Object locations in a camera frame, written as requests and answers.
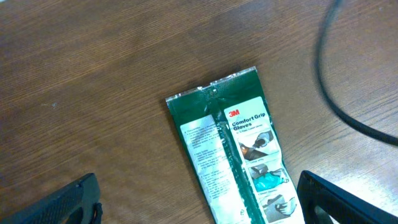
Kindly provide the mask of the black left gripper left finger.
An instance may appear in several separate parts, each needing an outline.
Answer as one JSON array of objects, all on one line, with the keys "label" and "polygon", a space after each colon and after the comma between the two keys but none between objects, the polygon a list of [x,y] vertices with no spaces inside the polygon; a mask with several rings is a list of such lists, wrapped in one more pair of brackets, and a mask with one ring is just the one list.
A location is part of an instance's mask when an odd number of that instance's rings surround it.
[{"label": "black left gripper left finger", "polygon": [[1,223],[93,223],[101,224],[100,187],[88,173],[36,203],[1,220]]}]

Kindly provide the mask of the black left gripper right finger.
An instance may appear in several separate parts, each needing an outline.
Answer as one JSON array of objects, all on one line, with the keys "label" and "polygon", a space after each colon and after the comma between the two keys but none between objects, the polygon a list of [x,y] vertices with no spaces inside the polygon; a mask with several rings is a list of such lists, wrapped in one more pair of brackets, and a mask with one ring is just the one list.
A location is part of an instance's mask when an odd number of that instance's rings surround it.
[{"label": "black left gripper right finger", "polygon": [[305,223],[397,223],[396,216],[308,170],[300,175],[297,195]]}]

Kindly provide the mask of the green wipes package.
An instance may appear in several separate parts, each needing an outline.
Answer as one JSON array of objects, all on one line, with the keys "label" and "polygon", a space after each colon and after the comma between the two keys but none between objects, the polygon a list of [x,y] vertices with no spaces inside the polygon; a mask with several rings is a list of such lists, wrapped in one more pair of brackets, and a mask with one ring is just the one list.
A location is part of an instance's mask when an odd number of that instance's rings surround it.
[{"label": "green wipes package", "polygon": [[216,223],[303,223],[255,67],[166,103]]}]

